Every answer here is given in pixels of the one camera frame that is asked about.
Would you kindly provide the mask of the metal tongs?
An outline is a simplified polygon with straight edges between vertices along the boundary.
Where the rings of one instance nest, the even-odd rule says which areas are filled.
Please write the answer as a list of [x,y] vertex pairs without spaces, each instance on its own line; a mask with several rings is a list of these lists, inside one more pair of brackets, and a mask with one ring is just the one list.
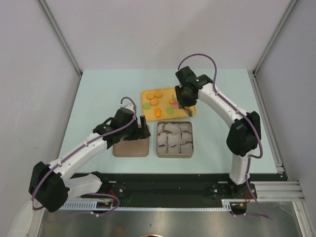
[[172,96],[172,104],[176,105],[176,108],[178,109],[182,109],[183,107],[180,105],[180,103],[178,102],[177,98],[175,95]]

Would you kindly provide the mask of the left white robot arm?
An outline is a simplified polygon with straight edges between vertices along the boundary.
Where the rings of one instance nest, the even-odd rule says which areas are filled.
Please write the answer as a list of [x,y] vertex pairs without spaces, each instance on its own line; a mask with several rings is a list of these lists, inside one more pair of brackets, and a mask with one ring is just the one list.
[[142,140],[150,137],[145,116],[134,109],[119,108],[114,117],[97,125],[92,133],[65,156],[48,164],[40,161],[32,171],[29,193],[49,212],[60,209],[69,198],[108,194],[109,180],[98,171],[74,178],[73,175],[92,158],[120,141]]

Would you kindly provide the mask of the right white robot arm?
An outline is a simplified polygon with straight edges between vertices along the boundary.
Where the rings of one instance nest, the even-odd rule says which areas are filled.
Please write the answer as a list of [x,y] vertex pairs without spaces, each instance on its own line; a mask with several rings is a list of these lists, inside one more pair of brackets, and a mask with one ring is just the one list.
[[233,154],[228,193],[233,198],[241,197],[246,190],[244,184],[249,179],[248,157],[257,147],[260,153],[263,152],[259,114],[255,111],[248,113],[238,107],[218,90],[215,80],[207,75],[196,76],[188,66],[179,69],[175,75],[179,81],[175,93],[180,109],[192,116],[190,107],[200,100],[227,124],[229,133],[226,144]]

